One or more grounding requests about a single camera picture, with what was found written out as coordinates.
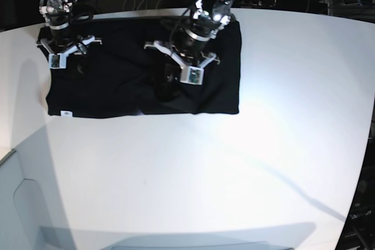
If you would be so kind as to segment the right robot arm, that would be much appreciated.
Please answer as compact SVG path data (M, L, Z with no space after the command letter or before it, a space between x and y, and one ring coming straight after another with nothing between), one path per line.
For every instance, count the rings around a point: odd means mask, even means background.
M78 0L40 0L39 12L50 29L50 38L41 38L37 46L47 52L50 69L65 69L71 55L86 56L92 43L102 44L94 35L82 37L71 31L72 11Z

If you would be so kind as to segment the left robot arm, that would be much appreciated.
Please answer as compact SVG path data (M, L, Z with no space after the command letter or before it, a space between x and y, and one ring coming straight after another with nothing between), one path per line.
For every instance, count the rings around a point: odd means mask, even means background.
M204 70L220 63L216 53L206 51L206 45L231 22L231 7L235 0L194 0L181 15L165 42L146 42L144 48L166 56L163 72L155 83L156 96L161 101L175 99L182 84L201 86Z

